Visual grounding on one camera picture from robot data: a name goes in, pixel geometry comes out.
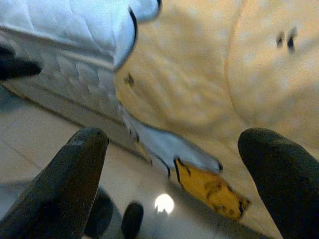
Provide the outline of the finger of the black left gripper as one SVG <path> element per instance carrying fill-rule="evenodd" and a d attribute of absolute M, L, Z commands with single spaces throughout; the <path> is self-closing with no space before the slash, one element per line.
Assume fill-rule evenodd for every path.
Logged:
<path fill-rule="evenodd" d="M 15 56 L 9 48 L 0 47 L 0 79 L 9 80 L 38 75 L 42 68 L 33 61 Z"/>

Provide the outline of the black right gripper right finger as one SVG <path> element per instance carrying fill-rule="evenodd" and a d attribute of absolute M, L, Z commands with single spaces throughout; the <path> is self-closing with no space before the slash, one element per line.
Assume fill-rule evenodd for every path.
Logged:
<path fill-rule="evenodd" d="M 240 157 L 285 239 L 319 237 L 319 163 L 301 145 L 266 128 L 238 139 Z"/>

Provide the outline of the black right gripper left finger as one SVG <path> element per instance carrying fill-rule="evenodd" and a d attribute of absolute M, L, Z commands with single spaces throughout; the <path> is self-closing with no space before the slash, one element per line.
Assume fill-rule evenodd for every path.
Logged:
<path fill-rule="evenodd" d="M 96 197 L 107 135 L 77 131 L 0 221 L 2 239 L 80 239 Z"/>

